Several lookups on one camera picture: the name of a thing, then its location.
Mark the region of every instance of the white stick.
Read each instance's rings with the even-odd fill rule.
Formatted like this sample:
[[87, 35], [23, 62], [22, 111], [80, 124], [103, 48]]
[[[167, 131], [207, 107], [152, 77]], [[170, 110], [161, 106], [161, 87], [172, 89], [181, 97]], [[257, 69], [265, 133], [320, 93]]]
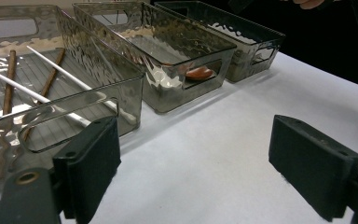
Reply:
[[[27, 94], [30, 95], [31, 97], [34, 97], [36, 100], [38, 100], [38, 101], [40, 101], [40, 102], [42, 102], [42, 103], [50, 102], [50, 100], [49, 100], [48, 98], [46, 98], [46, 97], [44, 97], [44, 96], [42, 96], [42, 95], [39, 95], [39, 94], [37, 94], [37, 93], [34, 92], [34, 91], [31, 91], [31, 90], [27, 89], [26, 87], [24, 87], [24, 86], [22, 86], [21, 84], [15, 82], [15, 81], [13, 81], [13, 80], [11, 80], [11, 79], [8, 78], [8, 77], [2, 76], [2, 75], [0, 74], [0, 79], [3, 80], [3, 81], [5, 81], [5, 82], [8, 83], [9, 85], [11, 85], [11, 86], [13, 86], [13, 87], [15, 87], [15, 88], [17, 88], [17, 89], [19, 89], [19, 90], [21, 90], [21, 91], [24, 91], [25, 93], [27, 93]], [[78, 116], [77, 114], [72, 113], [72, 114], [68, 114], [67, 116], [68, 116], [69, 118], [75, 120], [75, 121], [80, 122], [81, 125], [84, 126], [84, 127], [87, 127], [87, 126], [90, 124], [90, 121], [89, 121], [89, 120], [84, 119], [84, 118]]]
[[[35, 53], [37, 56], [39, 56], [41, 59], [43, 59], [45, 62], [47, 62], [48, 64], [50, 64], [51, 66], [53, 66], [54, 68], [59, 70], [60, 72], [62, 72], [65, 76], [69, 77], [72, 81], [74, 81], [77, 85], [79, 85], [83, 90], [85, 90], [85, 91], [92, 90], [92, 87], [88, 86], [86, 83], [82, 82], [77, 77], [74, 77], [72, 74], [65, 71], [65, 69], [61, 68], [59, 65], [57, 65], [56, 63], [52, 62], [50, 59], [43, 56], [41, 53], [37, 52], [35, 49], [33, 49], [29, 46], [27, 46], [27, 48], [30, 49], [33, 53]], [[111, 101], [105, 101], [103, 103], [106, 106], [108, 106], [109, 108], [111, 108], [112, 110], [114, 110], [115, 112], [117, 112], [117, 105], [115, 103], [113, 103]], [[127, 120], [129, 122], [133, 123], [136, 121], [136, 117], [133, 116], [132, 114], [129, 114], [122, 109], [120, 109], [120, 113], [123, 114], [125, 117], [127, 117]]]

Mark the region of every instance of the finger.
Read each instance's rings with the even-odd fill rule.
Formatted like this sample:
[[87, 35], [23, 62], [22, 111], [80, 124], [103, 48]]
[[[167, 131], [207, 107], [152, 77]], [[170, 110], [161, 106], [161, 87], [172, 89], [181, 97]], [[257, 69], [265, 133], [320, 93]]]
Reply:
[[313, 9], [315, 7], [320, 6], [323, 2], [324, 2], [324, 0], [310, 0], [308, 2], [300, 4], [300, 7], [302, 9]]
[[293, 0], [293, 2], [295, 3], [295, 4], [304, 4], [304, 3], [306, 3], [306, 2], [308, 2], [309, 0]]

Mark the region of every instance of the chopstick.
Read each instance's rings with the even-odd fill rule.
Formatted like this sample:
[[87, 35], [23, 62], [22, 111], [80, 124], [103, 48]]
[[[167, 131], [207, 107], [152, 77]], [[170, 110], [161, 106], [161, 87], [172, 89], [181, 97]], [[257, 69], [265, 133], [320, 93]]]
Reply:
[[[9, 53], [8, 58], [8, 67], [7, 67], [7, 78], [9, 80], [14, 80], [14, 76], [16, 75], [16, 63], [17, 63], [17, 57], [16, 57], [16, 50], [12, 49]], [[13, 96], [13, 86], [6, 84], [5, 86], [5, 98], [4, 98], [4, 105], [2, 107], [2, 114], [10, 114], [12, 109], [12, 96]], [[8, 132], [11, 131], [12, 127], [12, 121], [8, 120], [3, 125], [3, 131], [1, 132], [0, 136], [0, 143], [2, 145], [2, 149], [0, 150], [0, 179], [2, 179], [5, 174], [5, 153], [6, 151], [11, 147], [11, 144], [6, 140], [6, 135]]]
[[[50, 102], [50, 100], [42, 95], [39, 95], [38, 93], [34, 92], [34, 91], [31, 91], [29, 89], [27, 89], [26, 87], [22, 86], [21, 84], [11, 80], [10, 78], [7, 78], [5, 76], [2, 76], [0, 74], [0, 79], [5, 81], [6, 83], [10, 84], [11, 86], [19, 89], [20, 91], [23, 91], [25, 93], [27, 93], [28, 95], [30, 95], [31, 97], [34, 97], [36, 100], [42, 102], [42, 103], [48, 103]], [[56, 107], [57, 110], [61, 111], [61, 112], [64, 112], [63, 109], [59, 108], [59, 107]], [[75, 113], [71, 113], [71, 114], [68, 114], [66, 115], [68, 116], [70, 119], [74, 120], [74, 121], [77, 121], [79, 122], [82, 126], [84, 127], [87, 127], [89, 124], [90, 124], [90, 121], [87, 120], [87, 119], [84, 119], [80, 116], [78, 116], [77, 114]]]
[[[61, 51], [56, 59], [56, 62], [55, 62], [57, 65], [61, 64], [64, 55], [65, 55], [65, 49], [61, 49]], [[45, 96], [45, 97], [48, 96], [48, 91], [50, 90], [50, 87], [53, 84], [54, 78], [57, 76], [57, 72], [58, 72], [58, 70], [55, 67], [53, 67], [50, 74], [48, 75], [48, 79], [46, 80], [43, 90], [40, 92], [40, 94], [42, 96]]]
[[[7, 68], [7, 78], [10, 78], [11, 80], [14, 80], [14, 76], [16, 76], [16, 63], [17, 63], [16, 50], [12, 49], [9, 54], [8, 68]], [[2, 109], [3, 115], [11, 113], [12, 95], [13, 95], [13, 86], [6, 84], [4, 106]]]
[[[61, 49], [60, 53], [58, 54], [58, 57], [56, 59], [56, 64], [61, 64], [63, 56], [65, 55], [65, 49]], [[43, 87], [43, 90], [40, 92], [40, 94], [44, 97], [48, 96], [48, 92], [50, 90], [50, 87], [53, 84], [54, 78], [57, 75], [58, 70], [56, 68], [53, 67], [53, 69], [51, 70], [50, 74], [48, 75], [48, 79], [46, 80], [45, 86]], [[42, 102], [37, 101], [36, 102], [37, 105], [41, 105]], [[23, 139], [24, 141], [26, 141], [29, 137], [29, 135], [31, 134], [33, 128], [29, 128], [24, 132], [23, 135]]]
[[[58, 66], [56, 63], [52, 62], [51, 60], [49, 60], [48, 58], [46, 58], [44, 55], [42, 55], [41, 53], [37, 52], [35, 49], [27, 46], [28, 49], [30, 49], [33, 53], [35, 53], [39, 58], [43, 59], [45, 62], [47, 62], [48, 64], [50, 64], [51, 66], [53, 66], [54, 68], [56, 68], [57, 70], [59, 70], [61, 73], [63, 73], [65, 76], [69, 77], [69, 79], [71, 79], [72, 81], [74, 81], [77, 85], [79, 85], [83, 90], [85, 91], [90, 91], [92, 90], [92, 87], [88, 86], [86, 83], [82, 82], [80, 79], [78, 79], [77, 77], [73, 76], [72, 74], [70, 74], [69, 72], [65, 71], [63, 68], [61, 68], [60, 66]], [[105, 101], [103, 102], [107, 107], [111, 108], [113, 111], [117, 112], [117, 105], [111, 101]], [[130, 123], [135, 123], [136, 122], [136, 117], [133, 116], [132, 114], [129, 114], [125, 111], [123, 111], [122, 109], [120, 109], [120, 113], [125, 116], [127, 118], [127, 121], [129, 121]]]

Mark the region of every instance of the dark wall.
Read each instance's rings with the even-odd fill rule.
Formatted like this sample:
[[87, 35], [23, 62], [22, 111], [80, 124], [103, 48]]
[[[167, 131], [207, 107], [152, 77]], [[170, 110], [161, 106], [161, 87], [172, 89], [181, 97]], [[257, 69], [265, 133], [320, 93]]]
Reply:
[[[203, 2], [233, 13], [228, 0]], [[282, 53], [358, 84], [358, 27], [349, 0], [322, 10], [254, 0], [239, 16], [286, 34]]]

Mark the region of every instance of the gray translucent bin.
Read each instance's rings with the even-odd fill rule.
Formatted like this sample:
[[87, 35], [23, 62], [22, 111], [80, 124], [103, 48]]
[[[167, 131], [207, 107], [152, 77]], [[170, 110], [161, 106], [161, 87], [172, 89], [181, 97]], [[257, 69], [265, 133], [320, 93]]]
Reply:
[[[117, 116], [120, 135], [140, 126], [144, 71], [59, 8], [0, 7], [0, 74], [7, 75], [8, 55], [14, 49], [14, 80], [40, 94], [52, 66], [26, 46], [53, 62], [65, 49], [62, 68], [90, 90], [58, 73], [46, 96], [50, 102], [38, 105], [34, 98], [15, 88], [11, 113], [2, 116], [8, 94], [6, 83], [0, 80], [0, 190], [6, 179], [21, 170], [52, 167], [52, 156], [88, 121]], [[87, 121], [80, 122], [73, 115]]]
[[200, 1], [155, 2], [155, 6], [192, 21], [237, 45], [226, 79], [238, 82], [269, 69], [284, 34]]
[[[80, 23], [145, 69], [143, 99], [156, 113], [222, 86], [236, 48], [224, 38], [143, 2], [73, 6]], [[208, 77], [189, 77], [204, 68]]]

